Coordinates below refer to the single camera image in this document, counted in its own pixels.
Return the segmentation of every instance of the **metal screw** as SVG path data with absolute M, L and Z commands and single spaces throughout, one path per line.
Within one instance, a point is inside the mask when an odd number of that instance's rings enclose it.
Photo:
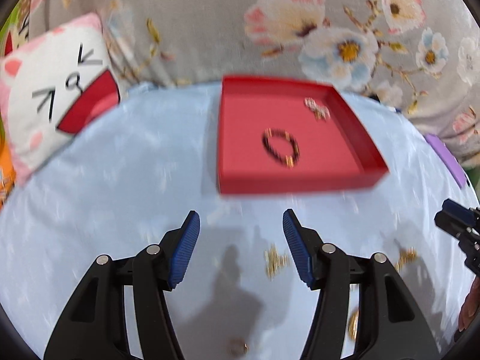
M 332 245 L 332 244 L 323 244 L 322 250 L 325 253 L 331 254 L 331 253 L 335 252 L 337 250 L 337 248 L 335 247 L 335 245 Z
M 387 261 L 387 256 L 385 256 L 383 253 L 375 253 L 375 256 L 373 256 L 376 262 L 383 264 L 385 261 Z
M 99 266 L 102 266 L 102 265 L 104 265 L 104 264 L 106 264 L 106 263 L 108 263 L 108 262 L 109 262 L 109 257 L 106 256 L 105 254 L 102 254 L 101 256 L 98 256 L 98 257 L 97 257 L 97 264 L 98 264 Z
M 150 245 L 147 247 L 148 254 L 157 254 L 160 251 L 160 247 L 158 245 Z

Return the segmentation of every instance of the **gold bead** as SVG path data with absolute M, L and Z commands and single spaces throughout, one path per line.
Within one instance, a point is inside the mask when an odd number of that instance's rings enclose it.
M 289 155 L 289 156 L 286 158 L 286 165 L 287 165 L 289 168 L 293 168 L 293 167 L 294 167 L 293 157 L 292 157 L 291 155 Z
M 357 328 L 359 324 L 359 309 L 355 309 L 349 318 L 349 339 L 355 341 L 357 339 Z

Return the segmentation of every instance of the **white pillow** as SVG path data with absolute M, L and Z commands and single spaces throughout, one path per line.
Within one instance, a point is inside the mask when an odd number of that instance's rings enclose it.
M 25 183 L 123 92 L 102 26 L 88 14 L 31 40 L 0 60 L 0 113 L 17 182 Z

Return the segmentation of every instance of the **floral fabric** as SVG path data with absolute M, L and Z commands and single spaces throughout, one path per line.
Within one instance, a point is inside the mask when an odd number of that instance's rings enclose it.
M 96 11 L 127 83 L 227 73 L 330 83 L 402 110 L 480 166 L 480 30 L 462 0 L 41 0 L 30 36 Z

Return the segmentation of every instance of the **blue gripper pad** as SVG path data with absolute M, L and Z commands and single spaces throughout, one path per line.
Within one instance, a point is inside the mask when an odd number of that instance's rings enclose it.
M 290 216 L 289 210 L 283 213 L 283 232 L 286 241 L 292 253 L 293 261 L 297 267 L 300 279 L 309 287 L 314 284 L 314 276 L 312 274 L 311 256 L 299 234 L 301 230 Z
M 181 230 L 184 230 L 183 235 L 170 260 L 169 286 L 172 288 L 181 283 L 185 276 L 191 254 L 194 252 L 200 234 L 200 216 L 194 212 L 190 216 L 190 220 L 187 218 L 183 223 Z

